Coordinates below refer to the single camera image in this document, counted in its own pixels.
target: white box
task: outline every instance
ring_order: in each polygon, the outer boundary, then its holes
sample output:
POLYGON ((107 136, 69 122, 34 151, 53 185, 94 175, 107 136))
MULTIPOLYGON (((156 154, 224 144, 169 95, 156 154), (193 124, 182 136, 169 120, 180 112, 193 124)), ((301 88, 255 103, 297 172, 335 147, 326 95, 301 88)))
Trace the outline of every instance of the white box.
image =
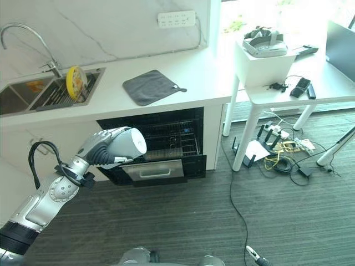
POLYGON ((246 88, 283 83, 295 58, 293 52, 281 57, 256 58, 244 50, 242 41, 235 43, 236 74, 246 88))

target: gray cloth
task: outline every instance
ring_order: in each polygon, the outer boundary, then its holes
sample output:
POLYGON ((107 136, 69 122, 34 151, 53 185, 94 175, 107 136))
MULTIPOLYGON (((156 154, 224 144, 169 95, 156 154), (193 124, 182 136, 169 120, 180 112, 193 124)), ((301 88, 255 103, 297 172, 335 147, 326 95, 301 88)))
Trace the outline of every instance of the gray cloth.
POLYGON ((128 95, 138 105, 145 106, 177 91, 186 92, 158 70, 152 70, 122 84, 128 95))

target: sink basin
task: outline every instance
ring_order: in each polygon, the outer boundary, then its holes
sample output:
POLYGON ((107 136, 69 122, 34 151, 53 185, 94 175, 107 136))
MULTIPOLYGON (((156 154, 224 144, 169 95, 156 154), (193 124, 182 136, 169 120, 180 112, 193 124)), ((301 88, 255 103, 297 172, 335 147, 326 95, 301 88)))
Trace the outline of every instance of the sink basin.
POLYGON ((44 78, 7 85, 0 93, 0 115, 28 109, 51 79, 44 78))
POLYGON ((100 68, 85 71, 88 86, 76 101, 67 92, 65 77, 9 84, 0 92, 0 116, 87 105, 104 70, 100 68))

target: chrome faucet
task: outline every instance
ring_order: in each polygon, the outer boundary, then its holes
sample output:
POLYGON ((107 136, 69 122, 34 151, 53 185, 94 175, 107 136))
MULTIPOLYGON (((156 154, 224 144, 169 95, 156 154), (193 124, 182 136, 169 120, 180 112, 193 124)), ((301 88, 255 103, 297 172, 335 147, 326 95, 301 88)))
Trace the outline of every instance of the chrome faucet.
POLYGON ((32 32, 43 44, 43 46, 45 47, 46 51, 48 52, 50 58, 52 59, 51 61, 47 62, 44 66, 46 66, 46 65, 49 66, 49 69, 53 72, 53 74, 57 78, 61 78, 63 76, 60 72, 60 69, 61 69, 60 64, 54 58, 52 52, 49 50, 49 48, 48 48, 47 44, 44 42, 43 38, 33 28, 30 28, 29 26, 26 26, 26 25, 20 24, 20 23, 8 23, 8 24, 5 24, 4 26, 2 26, 0 28, 0 41, 1 41, 2 47, 4 49, 7 49, 7 47, 4 43, 3 35, 4 35, 5 30, 10 27, 19 27, 19 28, 23 28, 23 29, 26 29, 26 30, 32 32))

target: laptop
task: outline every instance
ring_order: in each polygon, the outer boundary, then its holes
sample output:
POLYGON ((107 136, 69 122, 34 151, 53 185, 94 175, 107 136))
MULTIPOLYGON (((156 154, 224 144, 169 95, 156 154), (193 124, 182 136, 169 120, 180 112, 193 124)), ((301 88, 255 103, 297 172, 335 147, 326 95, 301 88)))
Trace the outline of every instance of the laptop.
POLYGON ((355 82, 355 31, 329 21, 326 58, 355 82))

